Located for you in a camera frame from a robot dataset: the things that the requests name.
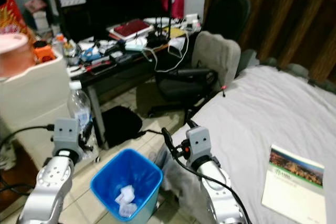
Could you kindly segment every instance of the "office chair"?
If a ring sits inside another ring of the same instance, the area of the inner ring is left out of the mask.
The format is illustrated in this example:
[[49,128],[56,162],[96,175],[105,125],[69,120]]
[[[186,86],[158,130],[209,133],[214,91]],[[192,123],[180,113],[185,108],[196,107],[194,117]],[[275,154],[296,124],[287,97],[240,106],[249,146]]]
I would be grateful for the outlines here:
[[250,0],[218,0],[209,11],[202,30],[238,41],[248,21]]
[[[195,42],[192,68],[176,69],[156,75],[156,84],[162,97],[167,101],[179,103],[152,107],[148,116],[184,109],[186,122],[188,113],[196,113],[208,101],[212,91],[220,91],[222,86],[233,81],[239,57],[240,47],[233,40],[207,31],[201,32]],[[194,106],[202,98],[205,99],[201,105]]]

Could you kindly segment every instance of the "plastic bottle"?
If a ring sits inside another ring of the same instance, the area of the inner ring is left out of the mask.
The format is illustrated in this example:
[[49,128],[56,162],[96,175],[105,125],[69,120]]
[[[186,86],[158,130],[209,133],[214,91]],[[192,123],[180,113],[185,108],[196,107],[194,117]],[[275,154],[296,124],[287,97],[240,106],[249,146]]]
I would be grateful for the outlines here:
[[91,104],[88,96],[81,90],[80,81],[69,83],[70,96],[68,99],[68,110],[72,118],[79,120],[81,129],[91,120]]

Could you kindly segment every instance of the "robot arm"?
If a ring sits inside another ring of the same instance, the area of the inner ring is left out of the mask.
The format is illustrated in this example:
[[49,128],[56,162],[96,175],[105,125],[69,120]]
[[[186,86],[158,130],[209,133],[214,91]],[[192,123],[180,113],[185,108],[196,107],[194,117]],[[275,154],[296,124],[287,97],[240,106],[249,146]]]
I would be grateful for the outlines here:
[[59,119],[55,123],[53,158],[36,178],[36,186],[30,193],[17,223],[57,224],[63,200],[72,186],[74,166],[83,157],[85,146],[75,119]]
[[[183,156],[187,160],[186,166],[188,168],[231,188],[229,176],[220,168],[218,160],[211,154],[208,129],[198,126],[193,121],[189,121],[188,124],[191,129],[186,132],[187,139],[177,147],[173,146],[169,132],[165,128],[162,129],[165,143],[173,158],[178,159]],[[211,218],[214,219],[214,223],[249,224],[241,206],[229,189],[217,182],[202,178],[201,192],[207,198],[207,210]]]

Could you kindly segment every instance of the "desk leg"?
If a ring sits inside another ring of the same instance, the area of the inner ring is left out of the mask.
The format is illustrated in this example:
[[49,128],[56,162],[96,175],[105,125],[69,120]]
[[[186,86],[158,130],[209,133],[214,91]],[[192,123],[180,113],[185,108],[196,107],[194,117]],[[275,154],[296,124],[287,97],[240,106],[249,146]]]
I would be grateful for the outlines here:
[[107,143],[107,141],[105,140],[105,137],[104,137],[105,126],[104,126],[104,121],[103,121],[103,117],[102,117],[102,114],[101,114],[100,105],[99,105],[99,101],[98,101],[96,91],[95,91],[93,86],[89,86],[88,91],[89,91],[89,98],[90,98],[90,101],[91,101],[92,111],[93,111],[93,113],[96,117],[100,139],[103,143],[102,147],[103,147],[104,150],[108,150],[109,145],[108,145],[108,143]]

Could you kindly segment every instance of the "white bed sheet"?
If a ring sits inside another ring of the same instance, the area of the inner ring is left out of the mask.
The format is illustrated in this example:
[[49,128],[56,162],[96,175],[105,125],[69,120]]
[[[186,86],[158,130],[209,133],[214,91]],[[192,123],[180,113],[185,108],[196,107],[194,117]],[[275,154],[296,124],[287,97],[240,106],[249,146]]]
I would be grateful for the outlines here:
[[[245,69],[225,98],[219,93],[193,120],[209,129],[212,154],[228,172],[253,224],[295,223],[261,205],[271,144],[325,166],[327,221],[336,223],[336,95],[275,68],[257,66]],[[173,135],[175,146],[187,129]],[[181,207],[201,223],[211,223],[197,178],[171,157],[163,171],[163,188],[178,193]]]

